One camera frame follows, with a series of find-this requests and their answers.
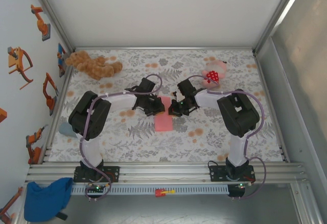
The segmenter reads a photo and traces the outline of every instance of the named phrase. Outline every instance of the pink sponge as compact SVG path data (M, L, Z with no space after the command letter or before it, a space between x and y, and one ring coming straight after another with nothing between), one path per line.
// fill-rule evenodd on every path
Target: pink sponge
M163 105L165 106L165 112L154 116L154 129L155 131L172 131L173 130L173 118L168 115L168 109L171 105L170 97L160 96Z

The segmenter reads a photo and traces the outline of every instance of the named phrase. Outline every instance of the table surface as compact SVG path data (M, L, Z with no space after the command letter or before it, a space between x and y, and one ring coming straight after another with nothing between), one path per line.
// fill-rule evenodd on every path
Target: table surface
M254 94L265 109L265 124L249 141L248 156L260 156L265 161L282 161L274 125L260 82L251 50L155 50L118 49L88 51L92 58L110 57L121 61L123 70L112 78L100 81L73 70L59 124L68 117L81 96L88 90L95 93L114 93L138 85L148 74L157 73L163 79L160 95L171 96L177 84L185 78L200 74L206 63L220 59L227 62L226 78L220 80L219 91L243 89ZM150 78L156 83L156 77ZM192 84L201 87L201 79ZM252 103L260 112L256 102ZM111 162L206 162L224 161L228 156L230 134L220 111L201 108L190 114L173 118L174 130L155 132L153 117L139 109L109 113L99 136L104 161ZM56 132L49 161L79 161L78 140Z

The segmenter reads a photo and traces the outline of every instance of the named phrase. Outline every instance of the red polka dot bow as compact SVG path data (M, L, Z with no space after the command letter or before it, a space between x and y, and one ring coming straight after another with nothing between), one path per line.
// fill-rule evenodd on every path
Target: red polka dot bow
M216 81L217 83L219 82L219 78L218 78L218 73L216 71L210 71L206 74L207 78L212 79L214 81Z

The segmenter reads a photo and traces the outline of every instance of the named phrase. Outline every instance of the red clip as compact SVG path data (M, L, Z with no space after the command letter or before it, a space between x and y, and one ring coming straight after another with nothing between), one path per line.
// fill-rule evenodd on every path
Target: red clip
M155 190L155 197L164 197L164 196L166 196L165 193L162 193L162 192L164 192L164 191L165 191L164 188L162 188L162 189L156 189L156 190Z

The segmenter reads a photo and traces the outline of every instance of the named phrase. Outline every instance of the light blue object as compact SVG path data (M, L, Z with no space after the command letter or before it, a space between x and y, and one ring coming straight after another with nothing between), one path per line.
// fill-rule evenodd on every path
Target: light blue object
M58 131L59 131L59 133L61 135L71 136L71 137L77 138L76 133L73 131L73 127L68 122L62 123L59 126L59 130Z

